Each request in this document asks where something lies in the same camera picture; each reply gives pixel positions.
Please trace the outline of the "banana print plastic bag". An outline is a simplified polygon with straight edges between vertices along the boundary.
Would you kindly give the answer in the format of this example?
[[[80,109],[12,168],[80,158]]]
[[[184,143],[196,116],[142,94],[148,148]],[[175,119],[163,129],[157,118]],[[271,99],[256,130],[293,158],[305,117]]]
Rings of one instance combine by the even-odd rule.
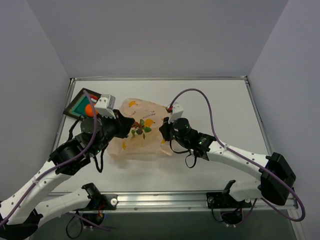
[[[164,118],[168,117],[166,107],[137,98],[127,98],[119,108],[125,117],[133,118],[136,122],[140,119],[152,119],[152,131],[147,133],[145,139],[142,136],[132,137],[131,132],[127,138],[114,138],[107,147],[107,153],[114,159],[121,159],[131,155],[160,155],[171,156],[169,143],[163,139],[159,128]]]

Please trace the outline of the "orange fake fruit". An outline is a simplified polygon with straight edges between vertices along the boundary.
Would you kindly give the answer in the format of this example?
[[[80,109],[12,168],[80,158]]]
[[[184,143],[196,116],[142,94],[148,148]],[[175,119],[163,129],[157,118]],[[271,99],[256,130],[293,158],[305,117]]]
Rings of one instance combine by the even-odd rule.
[[[98,111],[95,108],[92,108],[90,104],[87,104],[84,108],[85,115],[90,118],[94,117],[94,111],[96,115],[99,114]]]

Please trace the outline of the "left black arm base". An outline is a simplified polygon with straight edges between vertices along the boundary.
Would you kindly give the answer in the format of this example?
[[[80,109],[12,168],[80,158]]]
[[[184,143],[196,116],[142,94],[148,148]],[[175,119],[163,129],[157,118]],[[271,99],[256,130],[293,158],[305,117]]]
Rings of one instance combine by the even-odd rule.
[[[87,207],[81,211],[81,216],[97,225],[101,225],[105,219],[104,211],[117,209],[118,196],[116,194],[103,194],[98,200],[91,200]]]

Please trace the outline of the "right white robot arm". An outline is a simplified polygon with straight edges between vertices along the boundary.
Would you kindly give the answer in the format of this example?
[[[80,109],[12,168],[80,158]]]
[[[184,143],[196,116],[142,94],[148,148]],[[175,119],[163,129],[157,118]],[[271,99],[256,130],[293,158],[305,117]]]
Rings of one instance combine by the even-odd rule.
[[[174,122],[169,122],[166,117],[159,131],[166,142],[176,141],[196,160],[222,163],[254,177],[253,181],[247,182],[229,181],[222,193],[225,205],[232,207],[238,202],[256,198],[278,206],[287,202],[296,175],[283,155],[276,152],[272,155],[256,154],[239,148],[229,150],[214,136],[191,128],[184,117]]]

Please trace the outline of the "fake strawberry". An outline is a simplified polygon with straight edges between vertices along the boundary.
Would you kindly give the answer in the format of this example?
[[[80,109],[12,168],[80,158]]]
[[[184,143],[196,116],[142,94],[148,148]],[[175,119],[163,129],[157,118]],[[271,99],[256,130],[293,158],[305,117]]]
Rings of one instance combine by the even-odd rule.
[[[148,119],[140,119],[139,121],[135,121],[131,127],[131,137],[135,138],[136,136],[142,136],[142,138],[146,139],[146,134],[152,131],[152,125],[155,122]]]

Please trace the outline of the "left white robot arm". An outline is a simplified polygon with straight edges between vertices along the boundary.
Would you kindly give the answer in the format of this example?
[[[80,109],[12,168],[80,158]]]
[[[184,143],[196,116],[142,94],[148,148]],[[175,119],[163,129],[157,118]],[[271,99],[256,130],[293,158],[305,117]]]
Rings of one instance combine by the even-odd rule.
[[[70,211],[96,210],[107,202],[93,183],[50,200],[45,198],[104,151],[113,138],[126,138],[135,120],[113,110],[115,117],[86,117],[81,133],[53,151],[43,167],[21,189],[0,203],[0,237],[25,240],[41,225]]]

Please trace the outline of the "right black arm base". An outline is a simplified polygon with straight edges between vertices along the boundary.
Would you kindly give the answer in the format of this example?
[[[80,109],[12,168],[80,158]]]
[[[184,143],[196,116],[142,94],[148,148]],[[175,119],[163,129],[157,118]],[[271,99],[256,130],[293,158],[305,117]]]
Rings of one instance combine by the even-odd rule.
[[[243,210],[252,207],[251,200],[236,201],[222,192],[207,192],[206,201],[213,219],[226,226],[239,224],[244,219]]]

